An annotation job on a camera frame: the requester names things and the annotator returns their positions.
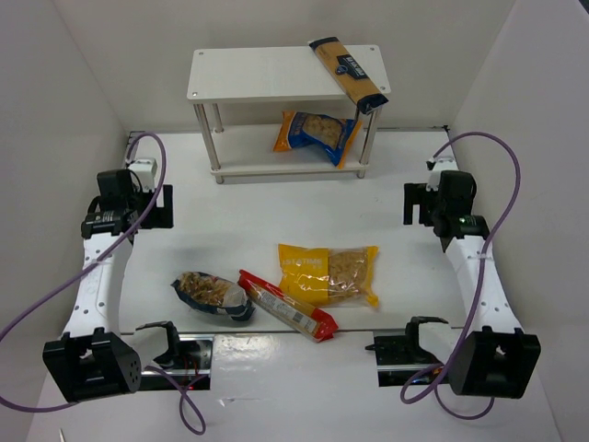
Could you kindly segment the blue orange pasta bag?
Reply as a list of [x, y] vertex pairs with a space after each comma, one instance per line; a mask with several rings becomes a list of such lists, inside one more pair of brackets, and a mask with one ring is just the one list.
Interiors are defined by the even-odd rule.
[[359, 120], [337, 119], [325, 114], [284, 111], [273, 152], [319, 146], [330, 163], [342, 169], [356, 135], [363, 128]]

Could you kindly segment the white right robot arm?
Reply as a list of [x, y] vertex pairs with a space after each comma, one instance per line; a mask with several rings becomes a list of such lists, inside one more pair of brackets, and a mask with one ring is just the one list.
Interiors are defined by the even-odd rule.
[[404, 186], [403, 222], [429, 227], [439, 238], [459, 284], [467, 321], [463, 330], [447, 320], [417, 316], [405, 333], [416, 355], [443, 364], [456, 395], [520, 399], [541, 352], [524, 332], [502, 288], [492, 254], [491, 230], [474, 215], [474, 178], [461, 171], [435, 172], [436, 183]]

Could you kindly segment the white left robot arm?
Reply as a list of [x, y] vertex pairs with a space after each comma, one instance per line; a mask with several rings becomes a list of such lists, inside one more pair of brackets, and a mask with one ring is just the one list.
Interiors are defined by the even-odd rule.
[[130, 336], [120, 332], [122, 283], [133, 251], [126, 236], [136, 220], [143, 229], [173, 226], [173, 189], [162, 188], [163, 206], [152, 199], [156, 161], [133, 160], [97, 175], [99, 194], [81, 224], [84, 276], [64, 332], [44, 345], [42, 359], [69, 403], [139, 390], [149, 365], [168, 367], [179, 359], [179, 334], [171, 321], [147, 323]]

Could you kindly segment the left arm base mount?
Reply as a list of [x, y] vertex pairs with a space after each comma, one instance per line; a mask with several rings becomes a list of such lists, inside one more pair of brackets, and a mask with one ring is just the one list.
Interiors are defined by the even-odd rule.
[[163, 369], [181, 387], [190, 390], [208, 390], [211, 383], [211, 366], [214, 337], [211, 334], [181, 333], [178, 354], [171, 362], [157, 362], [169, 348], [163, 329], [136, 331], [123, 334], [122, 340], [140, 357], [142, 369], [140, 391], [174, 390], [174, 386], [161, 374], [148, 369], [155, 366]]

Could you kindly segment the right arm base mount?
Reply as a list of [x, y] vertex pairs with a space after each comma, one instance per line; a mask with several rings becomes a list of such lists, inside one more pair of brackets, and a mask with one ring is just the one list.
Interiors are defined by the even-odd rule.
[[375, 356], [378, 386], [401, 387], [415, 373], [439, 364], [431, 354], [415, 350], [403, 331], [376, 331], [365, 350]]

